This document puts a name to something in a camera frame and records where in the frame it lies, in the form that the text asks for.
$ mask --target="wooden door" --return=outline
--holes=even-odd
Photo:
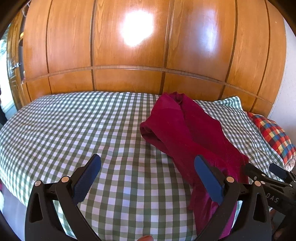
[[[10,24],[7,36],[7,75],[12,92],[12,97],[17,110],[21,109],[24,102],[24,93],[22,91],[22,80],[20,77],[19,63],[19,39],[20,27],[23,14],[20,11]]]

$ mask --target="pillow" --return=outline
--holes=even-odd
[[[271,148],[280,155],[285,165],[288,164],[290,160],[295,160],[296,147],[292,144],[285,131],[275,121],[250,112],[248,112],[248,116],[258,127]]]

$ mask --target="checkered bedsheet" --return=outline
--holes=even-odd
[[[97,153],[102,168],[79,204],[102,240],[193,240],[187,209],[190,186],[170,157],[147,143],[139,125],[158,96],[144,93],[81,92],[41,97],[22,108],[0,131],[0,179],[24,205],[36,180],[57,182]],[[284,167],[243,112],[238,97],[197,103],[221,122],[225,136],[250,162],[268,171]],[[73,233],[57,204],[61,223]]]

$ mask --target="person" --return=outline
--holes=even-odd
[[[0,107],[0,124],[4,126],[4,124],[7,122],[5,113],[3,112],[2,108]]]

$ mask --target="metal pin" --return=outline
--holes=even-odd
[[[41,184],[41,181],[40,181],[40,180],[38,180],[38,181],[36,181],[36,182],[34,183],[34,185],[35,185],[36,187],[38,187],[40,184]]]
[[[69,177],[67,177],[67,176],[62,177],[62,182],[63,183],[66,183],[67,181],[69,181]]]
[[[260,183],[259,181],[255,181],[255,185],[256,185],[257,187],[260,187],[260,186],[261,186],[261,183]]]
[[[234,182],[234,178],[233,177],[227,177],[226,181],[229,183],[233,183]]]

